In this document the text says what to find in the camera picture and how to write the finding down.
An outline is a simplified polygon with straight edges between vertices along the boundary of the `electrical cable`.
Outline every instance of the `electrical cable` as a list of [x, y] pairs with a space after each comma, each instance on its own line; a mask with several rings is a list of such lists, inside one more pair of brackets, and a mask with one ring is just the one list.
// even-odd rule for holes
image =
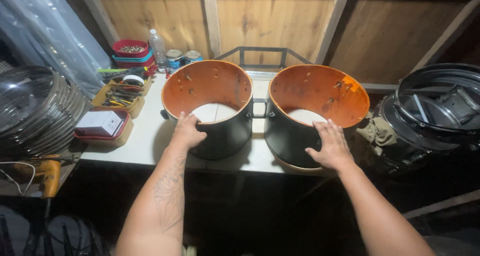
[[32, 181], [33, 181], [33, 178], [35, 177], [35, 167], [33, 167], [31, 164], [28, 164], [28, 163], [25, 163], [25, 162], [0, 162], [0, 164], [11, 164], [11, 163], [20, 163], [20, 164], [24, 164], [24, 165], [28, 165], [30, 167], [33, 168], [33, 174], [32, 174], [32, 178], [30, 179], [30, 182], [28, 183], [27, 187], [25, 188], [25, 190], [22, 192], [22, 190], [20, 189], [20, 185], [10, 177], [10, 175], [8, 175], [7, 173], [5, 173], [2, 169], [0, 169], [0, 171], [12, 182], [15, 183], [15, 185], [17, 185], [17, 189], [18, 189], [18, 192], [20, 193], [20, 195], [23, 195], [25, 194], [27, 191], [28, 191], [28, 188], [30, 187], [30, 185], [32, 184]]

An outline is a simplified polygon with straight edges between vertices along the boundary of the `water bottle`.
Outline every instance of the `water bottle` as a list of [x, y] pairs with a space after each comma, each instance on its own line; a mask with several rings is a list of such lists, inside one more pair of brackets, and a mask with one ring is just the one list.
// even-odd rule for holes
[[165, 73], [167, 68], [167, 59], [165, 57], [165, 44], [163, 43], [163, 39], [157, 34], [157, 31], [155, 29], [150, 30], [150, 38], [148, 38], [148, 42], [152, 47], [152, 54], [159, 68], [158, 71], [160, 73]]

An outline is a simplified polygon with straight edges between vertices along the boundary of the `cardboard box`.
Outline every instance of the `cardboard box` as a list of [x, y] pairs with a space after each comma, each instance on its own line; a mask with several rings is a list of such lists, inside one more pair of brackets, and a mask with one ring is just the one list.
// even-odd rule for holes
[[122, 119], [113, 111], [89, 111], [75, 126], [75, 130], [84, 136], [111, 137], [122, 123]]

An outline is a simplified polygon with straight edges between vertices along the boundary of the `white tabletop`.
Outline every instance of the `white tabletop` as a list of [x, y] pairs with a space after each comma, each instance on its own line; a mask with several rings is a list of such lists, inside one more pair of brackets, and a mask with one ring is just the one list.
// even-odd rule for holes
[[[254, 98], [267, 97], [269, 78], [271, 76], [268, 75], [252, 76]], [[163, 110], [161, 91], [164, 84], [165, 75], [157, 74], [150, 91], [145, 96], [145, 105], [140, 115], [133, 119], [133, 130], [124, 146], [116, 149], [112, 147], [88, 146], [81, 155], [81, 159], [156, 165], [164, 149], [169, 144], [174, 129], [171, 121], [165, 120], [160, 115], [160, 111]], [[262, 114], [264, 108], [263, 104], [256, 103], [253, 111], [254, 113]], [[229, 112], [231, 112], [231, 109], [222, 106], [204, 106], [204, 110], [196, 113], [196, 115], [201, 120], [202, 116], [212, 114], [219, 119], [219, 116], [225, 116]], [[206, 161], [188, 155], [186, 167], [317, 175], [315, 172], [306, 173], [292, 170], [281, 161], [276, 160], [264, 139], [264, 119], [253, 119], [252, 131], [251, 141], [247, 142], [245, 147], [237, 154], [219, 161]]]

